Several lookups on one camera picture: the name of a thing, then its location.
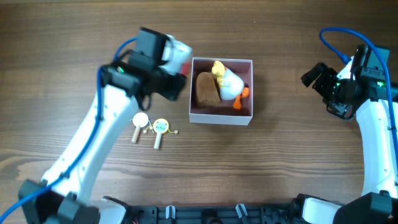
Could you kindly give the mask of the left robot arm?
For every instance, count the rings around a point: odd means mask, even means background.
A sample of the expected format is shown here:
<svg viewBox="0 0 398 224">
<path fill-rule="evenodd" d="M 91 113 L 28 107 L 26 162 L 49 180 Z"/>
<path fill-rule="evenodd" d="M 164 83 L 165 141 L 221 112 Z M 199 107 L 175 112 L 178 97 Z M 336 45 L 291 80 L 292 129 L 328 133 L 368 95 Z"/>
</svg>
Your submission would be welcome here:
<svg viewBox="0 0 398 224">
<path fill-rule="evenodd" d="M 98 70 L 97 93 L 66 150 L 39 183 L 26 180 L 18 205 L 27 223 L 126 223 L 131 210 L 111 199 L 91 201 L 104 160 L 127 122 L 140 112 L 141 93 L 176 100 L 186 82 L 188 62 L 149 72 L 113 63 Z"/>
</svg>

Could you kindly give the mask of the white rattle drum toy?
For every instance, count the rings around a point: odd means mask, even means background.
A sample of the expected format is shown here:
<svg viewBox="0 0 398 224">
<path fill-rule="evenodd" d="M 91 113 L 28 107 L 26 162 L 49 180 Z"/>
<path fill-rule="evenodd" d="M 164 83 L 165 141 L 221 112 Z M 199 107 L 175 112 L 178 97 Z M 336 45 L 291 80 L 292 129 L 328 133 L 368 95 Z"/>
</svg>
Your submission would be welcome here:
<svg viewBox="0 0 398 224">
<path fill-rule="evenodd" d="M 135 130 L 131 139 L 132 143 L 136 143 L 142 128 L 149 124 L 149 117 L 143 112 L 136 113 L 131 120 L 135 126 Z"/>
</svg>

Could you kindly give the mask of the red toy fire truck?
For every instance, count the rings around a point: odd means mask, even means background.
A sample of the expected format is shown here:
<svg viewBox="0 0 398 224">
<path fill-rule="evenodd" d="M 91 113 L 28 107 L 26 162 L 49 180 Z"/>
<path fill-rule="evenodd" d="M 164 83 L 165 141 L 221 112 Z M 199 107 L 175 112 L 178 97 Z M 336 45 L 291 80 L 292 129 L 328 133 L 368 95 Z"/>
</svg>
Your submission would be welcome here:
<svg viewBox="0 0 398 224">
<path fill-rule="evenodd" d="M 185 76 L 188 76 L 190 73 L 190 69 L 191 69 L 191 62 L 190 61 L 186 61 L 183 63 L 179 73 Z"/>
</svg>

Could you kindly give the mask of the brown plush toy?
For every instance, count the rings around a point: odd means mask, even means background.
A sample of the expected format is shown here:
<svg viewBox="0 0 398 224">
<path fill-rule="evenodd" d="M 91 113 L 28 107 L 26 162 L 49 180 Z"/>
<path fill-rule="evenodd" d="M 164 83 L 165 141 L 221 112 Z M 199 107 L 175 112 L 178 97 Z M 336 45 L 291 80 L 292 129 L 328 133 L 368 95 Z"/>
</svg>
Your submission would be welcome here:
<svg viewBox="0 0 398 224">
<path fill-rule="evenodd" d="M 216 87 L 216 82 L 212 73 L 201 72 L 196 79 L 196 104 L 203 108 L 206 106 L 218 106 L 221 99 Z"/>
</svg>

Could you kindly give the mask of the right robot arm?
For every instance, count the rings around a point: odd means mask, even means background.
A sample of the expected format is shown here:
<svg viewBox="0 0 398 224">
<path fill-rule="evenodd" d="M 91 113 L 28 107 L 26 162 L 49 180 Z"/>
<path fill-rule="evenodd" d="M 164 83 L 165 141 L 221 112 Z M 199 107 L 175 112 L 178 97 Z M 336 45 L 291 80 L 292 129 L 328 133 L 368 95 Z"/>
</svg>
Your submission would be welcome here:
<svg viewBox="0 0 398 224">
<path fill-rule="evenodd" d="M 293 223 L 397 223 L 397 84 L 388 105 L 383 47 L 359 45 L 340 72 L 316 64 L 302 77 L 323 98 L 327 112 L 344 120 L 355 118 L 361 132 L 364 184 L 361 196 L 345 205 L 300 194 L 290 204 Z"/>
</svg>

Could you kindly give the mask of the white plush duck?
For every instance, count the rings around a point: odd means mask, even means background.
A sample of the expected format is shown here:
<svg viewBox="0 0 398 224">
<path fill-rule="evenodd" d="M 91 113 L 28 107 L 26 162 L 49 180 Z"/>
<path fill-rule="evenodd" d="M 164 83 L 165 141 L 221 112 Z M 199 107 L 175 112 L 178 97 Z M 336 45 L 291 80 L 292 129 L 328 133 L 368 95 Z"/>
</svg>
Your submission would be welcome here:
<svg viewBox="0 0 398 224">
<path fill-rule="evenodd" d="M 234 100 L 233 108 L 240 110 L 243 107 L 241 100 L 250 94 L 249 87 L 222 62 L 216 60 L 211 68 L 216 78 L 222 100 Z"/>
</svg>

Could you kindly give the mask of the yellow cat rattle drum toy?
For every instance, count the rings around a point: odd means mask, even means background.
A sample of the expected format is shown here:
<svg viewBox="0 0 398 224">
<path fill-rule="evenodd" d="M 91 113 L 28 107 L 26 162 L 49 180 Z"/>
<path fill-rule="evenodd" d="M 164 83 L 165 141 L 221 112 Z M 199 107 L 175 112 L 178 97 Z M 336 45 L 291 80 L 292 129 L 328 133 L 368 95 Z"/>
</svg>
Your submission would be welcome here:
<svg viewBox="0 0 398 224">
<path fill-rule="evenodd" d="M 160 143 L 161 143 L 163 134 L 165 134 L 165 133 L 178 134 L 178 130 L 175 130 L 175 131 L 170 130 L 169 122 L 164 118 L 159 118 L 159 119 L 155 120 L 153 124 L 151 124 L 148 128 L 143 130 L 143 133 L 147 133 L 148 129 L 150 129 L 151 131 L 156 133 L 154 149 L 160 148 Z"/>
</svg>

